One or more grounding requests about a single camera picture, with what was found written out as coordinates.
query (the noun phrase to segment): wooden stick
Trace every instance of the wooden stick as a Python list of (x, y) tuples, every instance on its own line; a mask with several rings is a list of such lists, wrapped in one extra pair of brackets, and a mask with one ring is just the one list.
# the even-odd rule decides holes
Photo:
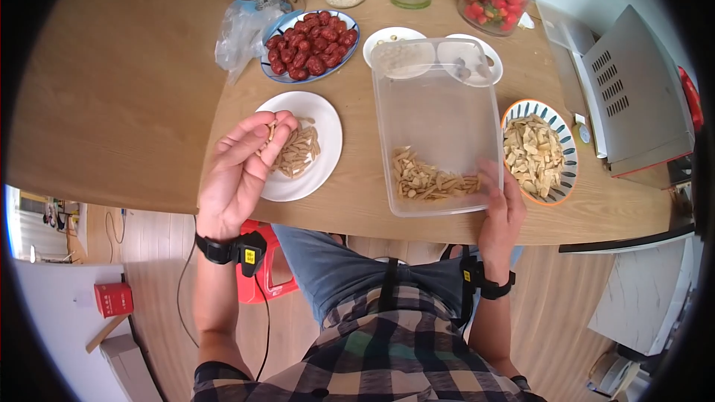
[(95, 335), (94, 338), (87, 344), (85, 347), (87, 353), (92, 353), (92, 351), (94, 351), (94, 349), (102, 343), (103, 339), (107, 338), (107, 336), (110, 335), (122, 321), (126, 320), (128, 316), (130, 316), (130, 314), (125, 313), (124, 315), (118, 315), (112, 318), (112, 320), (102, 328), (99, 334)]

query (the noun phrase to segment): oven vent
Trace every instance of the oven vent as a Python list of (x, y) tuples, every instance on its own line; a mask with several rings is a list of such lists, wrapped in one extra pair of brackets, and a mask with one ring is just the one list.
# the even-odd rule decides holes
[(628, 95), (623, 95), (618, 100), (613, 102), (606, 108), (606, 113), (609, 117), (614, 116), (616, 113), (621, 112), (623, 109), (629, 107)]
[(591, 64), (591, 67), (594, 68), (594, 72), (598, 72), (603, 66), (608, 64), (608, 62), (611, 60), (611, 53), (606, 50), (603, 52), (603, 55), (599, 56), (598, 59), (595, 60), (593, 64)]
[(603, 101), (608, 101), (614, 96), (616, 96), (621, 90), (623, 90), (623, 83), (621, 83), (621, 80), (616, 81), (615, 83), (609, 85), (604, 91), (601, 92), (601, 96), (603, 96)]
[(611, 67), (607, 68), (605, 72), (599, 75), (596, 80), (598, 80), (598, 85), (604, 85), (613, 78), (615, 74), (618, 73), (616, 66), (611, 64)]

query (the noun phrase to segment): red box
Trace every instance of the red box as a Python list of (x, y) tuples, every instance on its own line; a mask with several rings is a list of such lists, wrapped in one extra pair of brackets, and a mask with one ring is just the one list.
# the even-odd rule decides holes
[(134, 310), (131, 288), (127, 283), (95, 284), (96, 307), (103, 317), (124, 315)]

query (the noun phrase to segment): yellow label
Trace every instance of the yellow label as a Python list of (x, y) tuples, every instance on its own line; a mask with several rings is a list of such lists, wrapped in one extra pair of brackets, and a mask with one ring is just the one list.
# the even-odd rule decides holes
[(250, 249), (246, 249), (246, 264), (253, 264), (255, 265), (256, 263), (256, 252)]

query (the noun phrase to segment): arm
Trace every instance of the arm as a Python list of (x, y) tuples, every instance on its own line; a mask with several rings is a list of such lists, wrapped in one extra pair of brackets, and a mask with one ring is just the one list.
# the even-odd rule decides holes
[[(273, 140), (266, 125), (278, 120)], [(288, 111), (256, 112), (220, 139), (199, 197), (196, 232), (215, 242), (240, 234), (263, 192), (268, 170), (298, 121)], [(199, 364), (220, 361), (252, 377), (236, 344), (236, 264), (213, 264), (199, 251), (194, 322), (199, 331)]]
[[(487, 280), (499, 285), (508, 282), (511, 251), (525, 217), (519, 184), (505, 170), (504, 192), (496, 187), (490, 191), (487, 219), (479, 236)], [(508, 378), (519, 375), (511, 362), (510, 309), (509, 295), (496, 300), (479, 299), (468, 341), (474, 351)]]

